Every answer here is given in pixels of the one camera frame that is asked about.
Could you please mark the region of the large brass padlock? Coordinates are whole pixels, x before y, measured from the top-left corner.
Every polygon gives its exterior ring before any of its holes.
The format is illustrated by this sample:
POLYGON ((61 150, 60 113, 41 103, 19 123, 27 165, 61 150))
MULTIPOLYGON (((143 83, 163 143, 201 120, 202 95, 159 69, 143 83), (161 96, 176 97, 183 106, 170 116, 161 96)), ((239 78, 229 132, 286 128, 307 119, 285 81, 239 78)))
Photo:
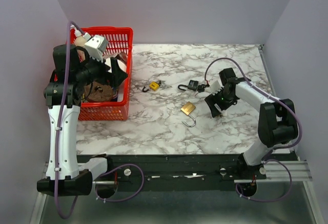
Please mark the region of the large brass padlock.
POLYGON ((195 108, 196 108, 195 105, 189 101, 180 109, 186 116, 191 118, 193 121, 191 125, 189 125, 185 121, 182 121, 182 123, 189 128, 192 128, 196 125, 196 119, 191 115, 191 113, 195 110, 195 108))

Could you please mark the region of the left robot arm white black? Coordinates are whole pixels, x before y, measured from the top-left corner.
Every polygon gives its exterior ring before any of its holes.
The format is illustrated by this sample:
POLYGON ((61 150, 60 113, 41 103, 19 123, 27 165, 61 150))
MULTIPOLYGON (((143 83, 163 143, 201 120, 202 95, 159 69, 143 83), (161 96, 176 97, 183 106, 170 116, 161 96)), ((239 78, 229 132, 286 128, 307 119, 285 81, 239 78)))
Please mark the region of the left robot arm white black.
POLYGON ((115 58, 107 65, 106 47, 59 45, 53 49, 55 69, 44 89, 51 125, 50 156, 45 178, 37 190, 50 196, 88 195, 93 180, 109 180, 114 169, 109 157, 94 156, 80 167, 76 154, 76 129, 84 88, 94 82, 118 87, 128 74, 115 58))

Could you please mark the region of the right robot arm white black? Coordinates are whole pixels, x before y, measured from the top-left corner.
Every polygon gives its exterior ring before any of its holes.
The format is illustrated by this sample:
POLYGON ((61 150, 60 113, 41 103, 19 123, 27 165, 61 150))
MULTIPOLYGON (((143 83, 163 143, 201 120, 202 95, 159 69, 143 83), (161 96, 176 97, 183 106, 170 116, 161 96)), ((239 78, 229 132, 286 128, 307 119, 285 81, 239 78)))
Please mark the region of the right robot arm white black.
POLYGON ((220 71, 219 77, 222 84, 210 85, 211 94, 205 98, 212 117, 221 116, 239 100, 247 102, 259 113, 258 140, 238 157, 236 165, 236 174, 246 179, 275 146, 287 144, 298 136, 294 103, 290 99, 271 96, 248 78, 238 78, 232 68, 220 71))

